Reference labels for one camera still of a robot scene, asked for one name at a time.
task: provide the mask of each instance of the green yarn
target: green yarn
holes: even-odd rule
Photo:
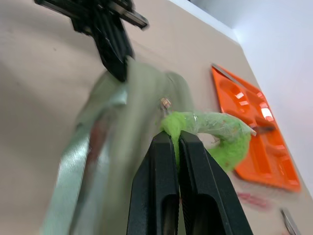
[[[161,122],[161,128],[172,138],[176,165],[179,169],[179,137],[182,130],[186,130],[186,119],[183,113],[173,112]]]
[[[246,156],[251,139],[251,129],[240,119],[220,113],[173,112],[161,122],[161,129],[171,136],[176,164],[179,169],[180,132],[208,133],[220,139],[220,144],[208,149],[224,171],[231,171]]]

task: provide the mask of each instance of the orange tray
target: orange tray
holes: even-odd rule
[[[235,84],[212,68],[222,112],[236,116],[250,126],[275,126],[276,128],[251,138],[248,155],[236,167],[236,172],[247,181],[300,191],[299,178],[263,93],[241,78],[225,71],[243,86]]]

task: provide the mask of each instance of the white wall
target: white wall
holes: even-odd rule
[[[193,2],[234,29],[313,195],[313,1]]]

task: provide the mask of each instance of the metal utensil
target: metal utensil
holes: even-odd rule
[[[219,73],[221,73],[222,75],[227,77],[230,81],[236,83],[239,86],[245,87],[243,84],[238,82],[235,78],[233,78],[233,76],[231,76],[229,73],[227,73],[225,70],[223,70],[220,66],[218,66],[216,64],[212,64],[212,67],[215,68]]]
[[[267,132],[276,130],[276,127],[275,126],[254,126],[252,127],[252,129],[256,131],[257,134],[265,134]]]
[[[299,232],[294,220],[291,217],[291,214],[288,209],[282,208],[280,209],[281,214],[283,215],[284,218],[284,223],[285,226],[289,232],[290,235],[301,235]]]

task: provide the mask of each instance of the green cloth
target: green cloth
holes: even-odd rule
[[[161,129],[172,138],[178,168],[181,131],[218,137],[220,144],[208,152],[224,171],[233,170],[245,158],[251,139],[249,126],[236,117],[220,113],[173,112],[162,121]]]
[[[70,231],[78,231],[76,235],[125,234],[132,180],[153,136],[159,133],[164,115],[160,109],[161,98],[168,98],[175,111],[193,110],[189,87],[180,75],[161,72],[131,57],[127,64],[127,82],[121,83],[105,72],[76,120],[77,128],[62,154],[56,187],[42,228],[44,235],[68,235]],[[106,148],[100,153],[109,156],[105,162],[109,171],[106,170],[102,182],[105,193],[97,197],[99,201],[95,202],[93,210],[85,210],[81,205],[82,214],[75,224],[77,229],[73,229],[90,130],[99,117],[112,110],[117,114],[111,127],[112,141],[106,142]],[[90,216],[87,212],[97,212],[99,216],[92,220],[94,214]]]

